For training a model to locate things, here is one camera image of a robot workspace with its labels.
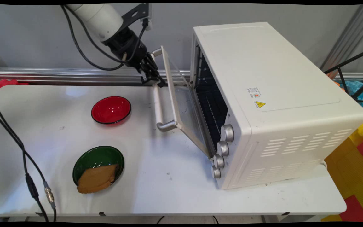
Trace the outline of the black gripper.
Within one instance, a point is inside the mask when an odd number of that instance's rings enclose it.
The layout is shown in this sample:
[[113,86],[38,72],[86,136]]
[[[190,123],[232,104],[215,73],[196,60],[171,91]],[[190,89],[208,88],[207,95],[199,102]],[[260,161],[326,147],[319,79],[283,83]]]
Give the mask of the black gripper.
[[166,86],[165,80],[160,76],[157,65],[151,54],[147,53],[147,47],[141,38],[146,28],[143,27],[140,34],[136,35],[133,30],[128,27],[121,28],[110,38],[103,41],[105,46],[119,58],[125,61],[124,65],[141,69],[141,82],[144,85],[157,85],[159,88]]

